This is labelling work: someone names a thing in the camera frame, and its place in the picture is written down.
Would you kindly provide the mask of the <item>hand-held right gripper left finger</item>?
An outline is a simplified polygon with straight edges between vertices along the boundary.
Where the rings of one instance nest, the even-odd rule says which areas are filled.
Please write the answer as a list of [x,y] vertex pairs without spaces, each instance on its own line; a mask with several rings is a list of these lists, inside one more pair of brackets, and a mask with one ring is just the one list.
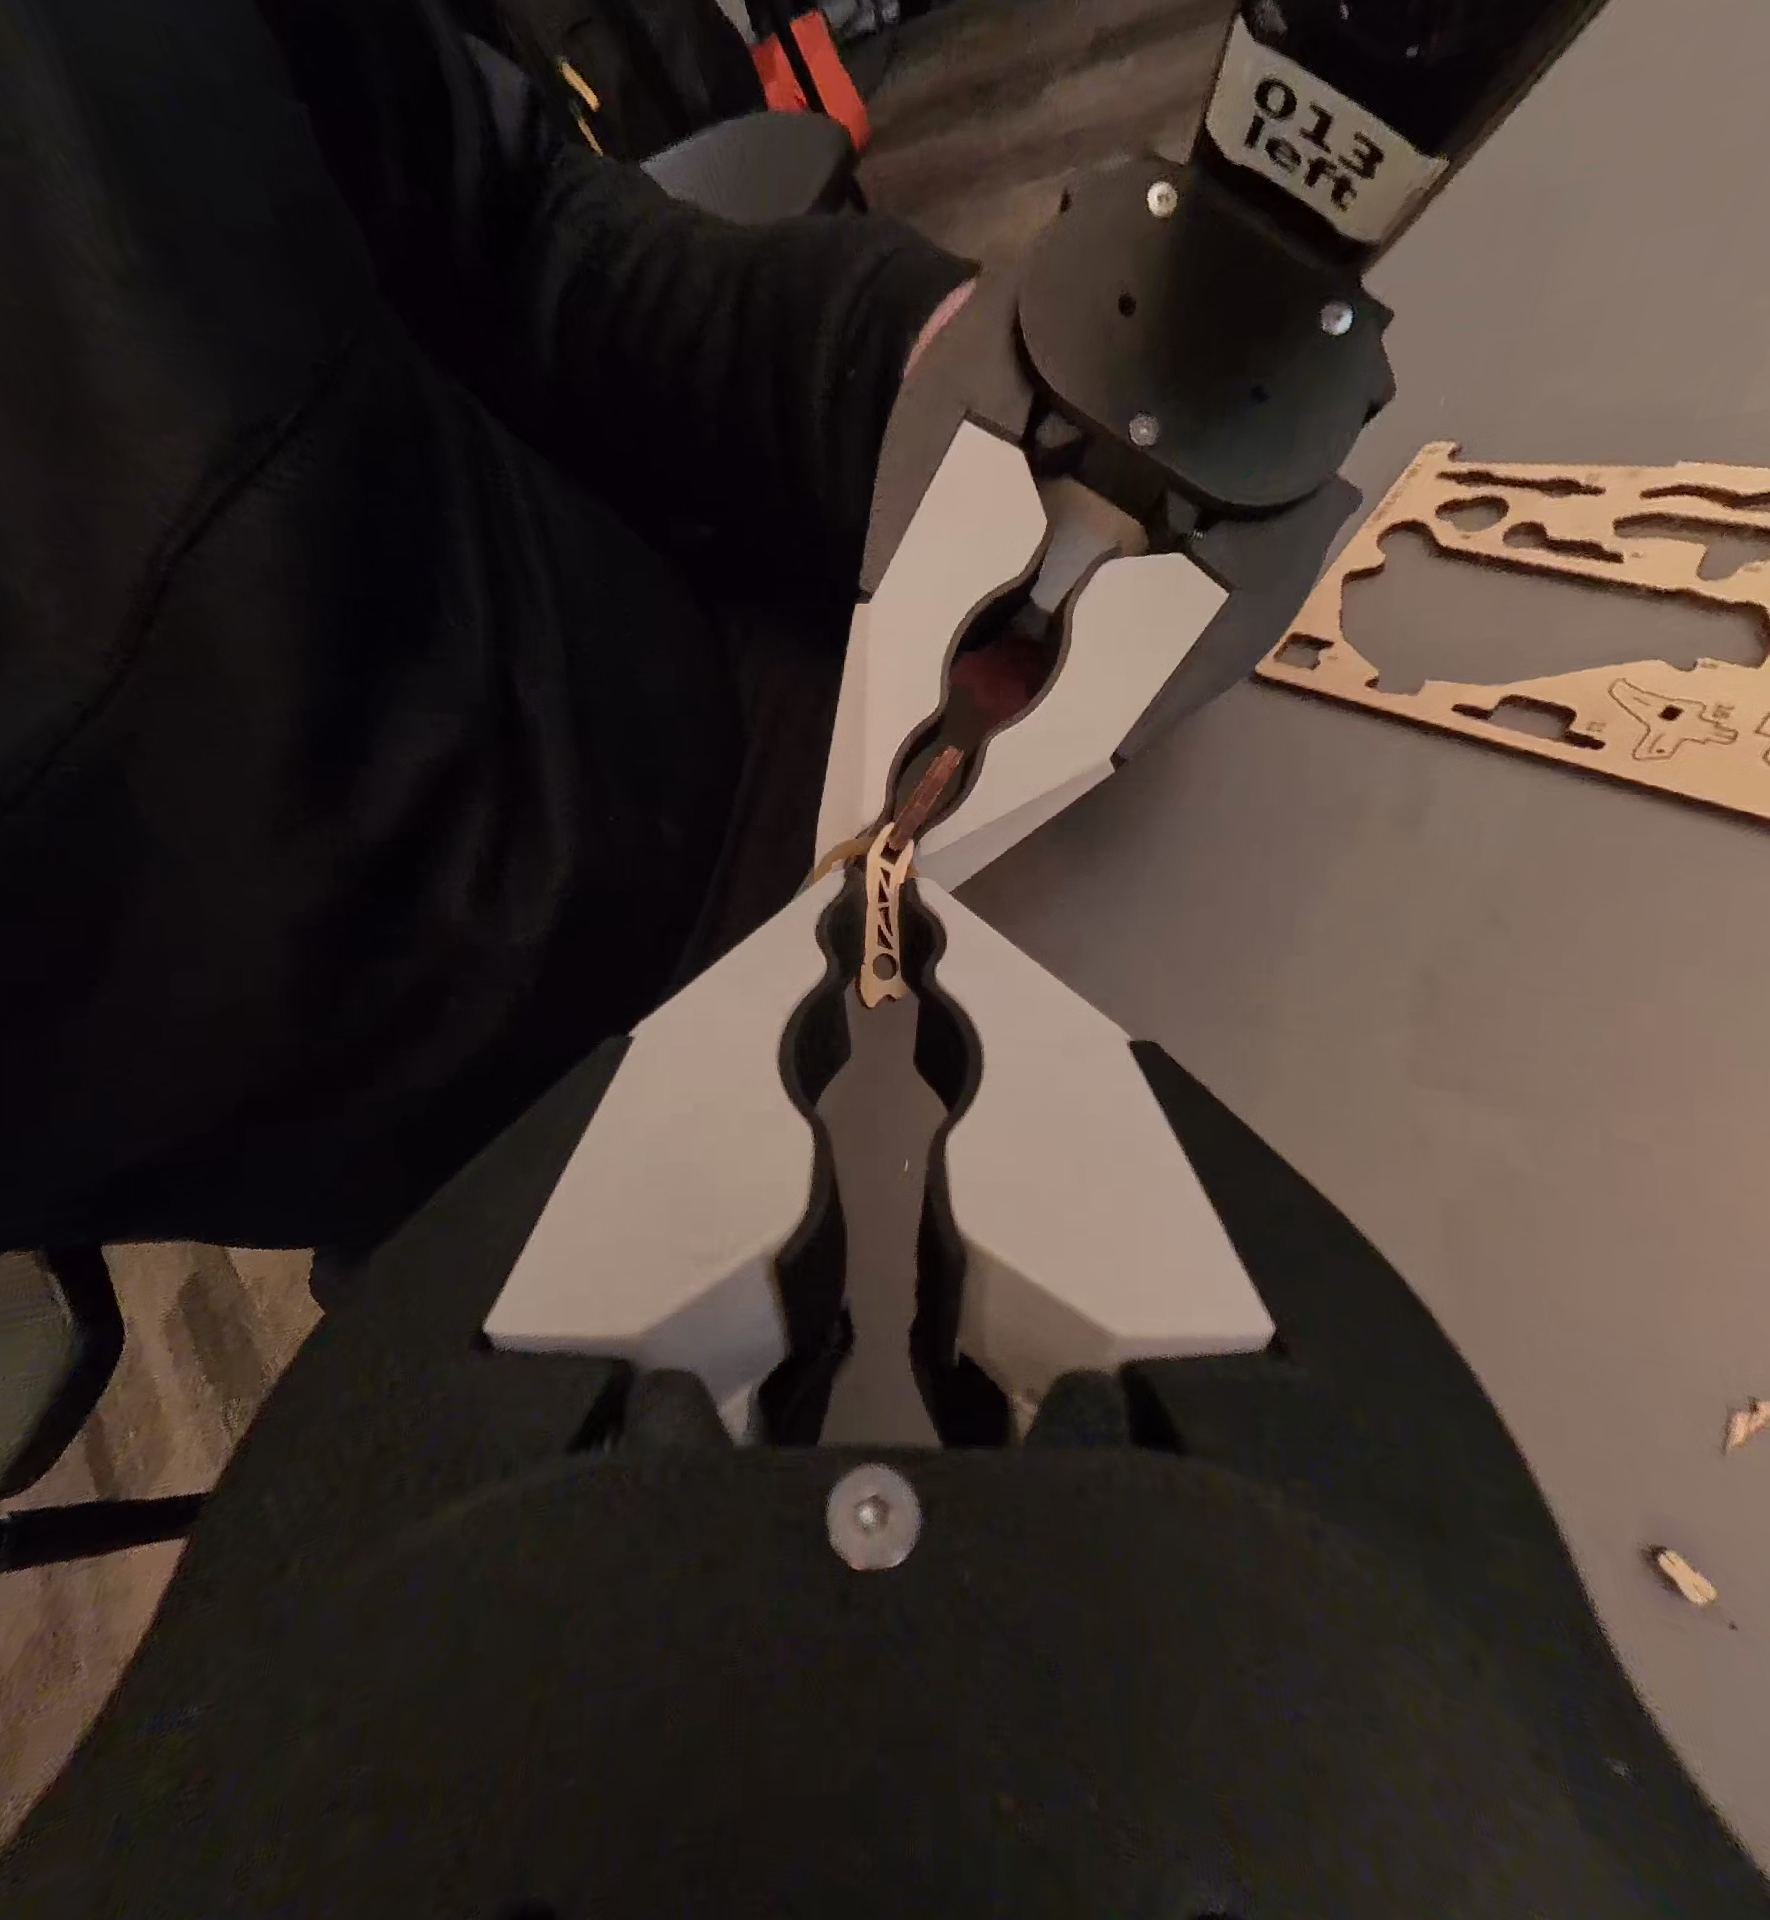
[[788,1354],[778,1255],[816,1153],[779,1047],[827,976],[839,889],[819,879],[632,1027],[483,1320],[492,1346],[693,1373],[749,1437]]

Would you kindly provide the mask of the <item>person's black clothed torso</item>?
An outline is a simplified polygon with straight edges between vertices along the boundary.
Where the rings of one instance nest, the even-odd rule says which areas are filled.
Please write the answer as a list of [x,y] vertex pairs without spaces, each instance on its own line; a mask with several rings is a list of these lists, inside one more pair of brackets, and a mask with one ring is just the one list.
[[0,4],[0,1255],[387,1237],[813,864],[857,599],[486,371],[561,151],[444,4]]

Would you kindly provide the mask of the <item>brown wooden stick part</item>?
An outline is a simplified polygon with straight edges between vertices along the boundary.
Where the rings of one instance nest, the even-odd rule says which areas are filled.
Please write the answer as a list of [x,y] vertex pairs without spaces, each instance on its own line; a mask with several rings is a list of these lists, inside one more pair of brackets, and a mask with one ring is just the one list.
[[919,780],[898,804],[885,846],[890,852],[904,852],[916,844],[937,808],[947,802],[947,794],[958,780],[966,753],[960,746],[948,744],[937,749],[921,770]]

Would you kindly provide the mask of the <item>black bag with yellow trim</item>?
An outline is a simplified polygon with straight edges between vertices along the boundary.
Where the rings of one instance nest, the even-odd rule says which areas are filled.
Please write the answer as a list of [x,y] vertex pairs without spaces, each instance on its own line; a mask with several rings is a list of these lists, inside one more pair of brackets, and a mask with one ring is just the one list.
[[746,37],[717,2],[492,2],[483,19],[602,155],[645,161],[768,108]]

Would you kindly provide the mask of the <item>orange traffic cone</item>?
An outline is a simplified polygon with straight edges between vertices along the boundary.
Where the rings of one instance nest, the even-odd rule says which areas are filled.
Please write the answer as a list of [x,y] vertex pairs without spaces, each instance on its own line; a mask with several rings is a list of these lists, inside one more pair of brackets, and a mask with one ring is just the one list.
[[874,143],[874,124],[822,9],[755,30],[750,57],[773,109],[819,112],[836,121],[861,156]]

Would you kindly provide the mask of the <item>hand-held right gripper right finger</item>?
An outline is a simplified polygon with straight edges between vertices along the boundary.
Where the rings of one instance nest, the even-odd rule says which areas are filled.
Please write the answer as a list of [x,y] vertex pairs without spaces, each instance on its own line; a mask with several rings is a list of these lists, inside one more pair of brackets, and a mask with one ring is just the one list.
[[1265,1352],[1275,1320],[1133,1038],[918,883],[916,1063],[944,1103],[916,1354],[1005,1403],[1072,1371]]

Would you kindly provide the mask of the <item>tan wooden strut part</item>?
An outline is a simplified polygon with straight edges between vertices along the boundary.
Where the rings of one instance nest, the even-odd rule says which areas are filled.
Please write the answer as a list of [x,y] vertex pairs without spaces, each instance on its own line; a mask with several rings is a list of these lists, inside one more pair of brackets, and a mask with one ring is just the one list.
[[857,974],[858,1001],[876,1011],[906,996],[902,897],[914,875],[911,833],[885,821],[864,853],[864,927]]

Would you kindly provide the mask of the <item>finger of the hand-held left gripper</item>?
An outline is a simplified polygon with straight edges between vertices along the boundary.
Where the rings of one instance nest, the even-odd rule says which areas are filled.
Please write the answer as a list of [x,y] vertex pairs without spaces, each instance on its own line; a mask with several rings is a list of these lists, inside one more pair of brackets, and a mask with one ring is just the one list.
[[943,710],[971,622],[1010,592],[1029,594],[1046,545],[1025,455],[965,419],[879,587],[853,611],[813,864],[890,810],[899,759]]
[[1053,677],[991,731],[958,802],[916,844],[916,877],[954,889],[1111,779],[1139,720],[1229,603],[1184,552],[1100,563],[1065,614]]

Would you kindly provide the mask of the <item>wooden parts sheet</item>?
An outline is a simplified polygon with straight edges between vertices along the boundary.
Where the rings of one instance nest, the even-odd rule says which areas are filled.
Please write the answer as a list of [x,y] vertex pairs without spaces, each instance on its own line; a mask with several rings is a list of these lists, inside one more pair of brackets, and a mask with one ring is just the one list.
[[[1395,688],[1344,594],[1416,533],[1449,561],[1677,614],[1735,614],[1757,662],[1661,657]],[[1478,460],[1424,444],[1336,549],[1257,680],[1770,827],[1770,466]]]

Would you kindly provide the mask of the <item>person's left forearm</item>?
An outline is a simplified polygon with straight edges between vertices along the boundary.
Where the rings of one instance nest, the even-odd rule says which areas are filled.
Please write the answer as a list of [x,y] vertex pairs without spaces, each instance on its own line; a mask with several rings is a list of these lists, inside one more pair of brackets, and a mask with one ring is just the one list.
[[586,151],[508,166],[496,398],[692,556],[850,606],[898,398],[978,264],[885,213],[735,221]]

